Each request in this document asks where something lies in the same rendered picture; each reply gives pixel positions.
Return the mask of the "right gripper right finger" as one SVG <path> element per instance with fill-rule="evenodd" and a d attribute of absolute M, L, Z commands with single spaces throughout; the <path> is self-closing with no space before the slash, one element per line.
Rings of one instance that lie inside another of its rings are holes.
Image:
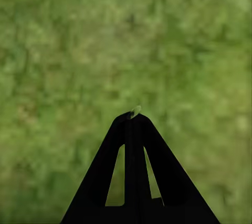
<path fill-rule="evenodd" d="M 140 224 L 220 224 L 152 121 L 132 114 Z M 148 154 L 164 207 L 152 203 L 144 154 Z"/>

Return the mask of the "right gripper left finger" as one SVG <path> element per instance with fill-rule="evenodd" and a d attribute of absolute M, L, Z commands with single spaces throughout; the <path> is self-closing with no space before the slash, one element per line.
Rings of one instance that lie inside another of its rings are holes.
<path fill-rule="evenodd" d="M 140 224 L 132 112 L 115 118 L 61 224 Z M 119 148 L 125 144 L 124 205 L 106 206 Z"/>

